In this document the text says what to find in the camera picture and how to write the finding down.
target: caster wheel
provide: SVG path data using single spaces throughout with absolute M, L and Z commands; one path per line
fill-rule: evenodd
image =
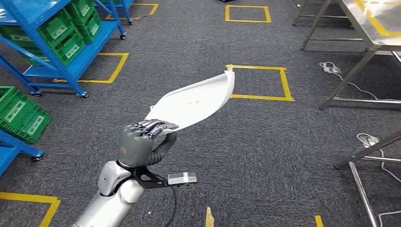
M 42 93 L 31 93 L 33 97 L 41 97 Z
M 83 95 L 83 96 L 79 96 L 80 98 L 88 98 L 89 97 L 89 93 L 88 92 L 86 92 L 85 93 L 85 95 Z
M 39 161 L 39 160 L 42 160 L 42 158 L 43 158 L 43 155 L 41 155 L 39 157 L 31 157 L 31 160 L 32 161 Z

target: robotic hand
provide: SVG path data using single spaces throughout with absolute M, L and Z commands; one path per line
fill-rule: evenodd
M 126 126 L 120 137 L 118 160 L 103 166 L 97 181 L 98 192 L 72 227 L 118 227 L 145 189 L 196 183 L 195 173 L 172 174 L 165 180 L 151 173 L 147 166 L 163 159 L 175 143 L 178 130 L 219 110 L 233 93 L 234 79 L 234 72 L 225 71 L 169 92 L 151 106 L 148 120 Z M 154 139 L 163 134 L 164 141 L 152 150 Z M 142 180 L 144 175 L 150 180 Z
M 152 150 L 154 139 L 178 125 L 160 120 L 144 120 L 124 128 L 120 137 L 119 159 L 107 162 L 99 175 L 99 191 L 72 227 L 118 227 L 144 189 L 196 183 L 195 173 L 168 175 L 168 180 L 151 173 L 147 166 L 160 162 L 174 145 L 177 132 L 166 135 Z M 145 175 L 150 180 L 142 180 Z

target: yellow tape square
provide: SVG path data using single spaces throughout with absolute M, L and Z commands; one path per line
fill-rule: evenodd
M 284 97 L 276 96 L 253 96 L 253 95 L 237 95 L 232 94 L 232 98 L 247 98 L 247 99 L 261 99 L 261 100 L 274 100 L 274 101 L 295 101 L 289 91 L 287 82 L 286 70 L 284 67 L 269 67 L 269 66 L 252 66 L 252 65 L 226 65 L 228 71 L 233 69 L 253 69 L 253 70 L 278 70 L 280 73 L 281 83 L 283 85 Z
M 152 10 L 150 11 L 149 14 L 141 16 L 141 17 L 145 17 L 145 16 L 151 16 L 155 13 L 156 9 L 159 7 L 159 4 L 152 4 L 152 3 L 133 3 L 133 6 L 152 6 Z M 131 17 L 132 20 L 137 20 L 141 17 Z M 106 20 L 113 20 L 114 18 L 112 17 L 112 15 L 107 15 Z
M 61 202 L 61 200 L 58 200 L 58 198 L 54 196 L 30 195 L 30 194 L 19 194 L 19 193 L 9 193 L 9 192 L 0 192 L 0 199 L 12 200 L 12 201 L 50 203 L 50 207 L 47 210 L 44 218 L 42 219 L 42 222 L 40 223 L 39 227 L 49 226 L 50 221 L 52 220 Z
M 367 19 L 370 21 L 370 23 L 373 25 L 373 27 L 375 27 L 376 30 L 381 35 L 390 35 L 390 36 L 400 36 L 401 35 L 401 31 L 400 32 L 389 32 L 389 31 L 387 31 L 387 29 L 382 25 L 382 23 L 380 23 L 377 18 L 372 16 L 372 13 L 365 6 L 365 4 L 367 4 L 367 3 L 369 3 L 369 4 L 384 4 L 384 5 L 399 6 L 399 5 L 401 5 L 401 2 L 392 2 L 392 1 L 388 1 L 388 2 L 372 1 L 372 2 L 370 2 L 370 1 L 362 1 L 362 0 L 354 0 L 354 1 L 361 8 L 361 10 L 365 12 L 365 15 L 366 15 Z
M 101 84 L 111 84 L 116 79 L 117 75 L 120 73 L 122 66 L 128 58 L 129 53 L 98 53 L 99 56 L 121 56 L 120 62 L 118 62 L 117 67 L 114 72 L 107 80 L 97 80 L 97 79 L 80 79 L 78 82 L 83 83 L 101 83 Z M 67 82 L 64 79 L 54 79 L 53 82 Z
M 262 8 L 262 9 L 264 9 L 264 14 L 266 16 L 266 20 L 233 20 L 233 19 L 230 19 L 230 8 Z M 225 20 L 228 22 L 271 23 L 269 7 L 267 7 L 267 6 L 226 5 Z

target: blue shelving rack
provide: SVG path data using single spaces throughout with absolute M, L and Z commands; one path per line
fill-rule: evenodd
M 121 4 L 114 4 L 114 6 L 116 8 L 122 8 L 122 13 L 124 14 L 125 18 L 127 18 L 127 22 L 132 25 L 132 19 L 130 16 L 130 12 L 129 9 L 131 7 L 131 5 L 134 3 L 135 0 L 122 0 Z M 97 3 L 96 6 L 102 6 L 102 3 Z
M 0 144 L 0 176 L 20 151 L 31 156 L 33 160 L 42 159 L 43 152 L 41 150 L 27 145 L 2 130 L 0 130 L 0 140 L 2 141 L 2 144 Z
M 51 65 L 37 58 L 30 52 L 13 44 L 0 36 L 0 42 L 4 42 L 10 47 L 25 54 L 41 66 L 30 66 L 25 72 L 21 73 L 15 69 L 4 57 L 0 56 L 0 63 L 8 69 L 17 79 L 28 87 L 31 94 L 40 96 L 42 91 L 38 87 L 66 87 L 72 88 L 80 97 L 88 97 L 88 92 L 84 91 L 77 80 L 82 76 L 96 55 L 103 48 L 107 40 L 113 34 L 116 28 L 120 31 L 120 38 L 125 39 L 125 32 L 121 22 L 118 19 L 117 10 L 113 0 L 108 0 L 107 7 L 101 4 L 105 11 L 111 14 L 115 20 L 102 21 L 99 34 L 91 44 L 86 44 L 84 49 L 68 65 L 64 66 L 47 46 L 44 40 L 37 32 L 37 28 L 51 18 L 60 9 L 65 7 L 71 0 L 0 0 L 0 25 L 17 25 L 29 35 L 31 40 L 50 60 Z M 41 83 L 33 82 L 31 78 L 64 79 L 66 83 Z

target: green storage bin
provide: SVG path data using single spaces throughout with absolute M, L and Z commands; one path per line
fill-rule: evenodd
M 20 26 L 0 25 L 0 35 L 17 44 L 18 46 L 36 46 Z
M 56 47 L 75 30 L 65 9 L 61 9 L 53 17 L 43 23 L 37 31 L 50 48 Z M 0 26 L 0 34 L 21 47 L 36 47 L 31 38 L 20 26 Z
M 61 9 L 37 29 L 40 36 L 51 48 L 58 46 L 74 30 L 76 28 L 66 9 Z
M 66 6 L 66 9 L 75 26 L 84 26 L 91 15 L 96 12 L 91 0 L 73 0 Z
M 29 111 L 36 106 L 13 86 L 0 86 L 0 128 L 16 133 Z
M 85 47 L 85 43 L 83 41 L 82 36 L 79 34 L 78 30 L 74 27 L 74 31 L 67 36 L 63 41 L 61 41 L 57 46 L 55 46 L 52 50 L 59 61 L 67 66 L 69 63 L 80 53 Z M 41 58 L 44 61 L 49 61 L 47 57 L 40 51 L 39 48 L 36 47 L 25 47 L 25 50 L 31 52 L 37 57 Z M 41 65 L 37 61 L 29 58 L 28 56 L 23 54 L 23 57 L 33 65 Z
M 100 0 L 100 2 L 101 2 L 101 3 L 109 3 L 108 0 Z M 121 3 L 122 3 L 122 0 L 114 0 L 113 2 L 114 2 L 114 4 L 121 4 Z
M 53 52 L 64 65 L 68 65 L 84 47 L 84 40 L 78 33 L 78 30 L 75 29 L 75 31 L 65 38 Z
M 96 11 L 92 13 L 84 26 L 77 26 L 79 33 L 83 36 L 85 43 L 93 43 L 102 25 L 100 17 Z
M 36 143 L 51 119 L 52 117 L 47 111 L 34 106 L 25 116 L 14 135 L 26 143 Z

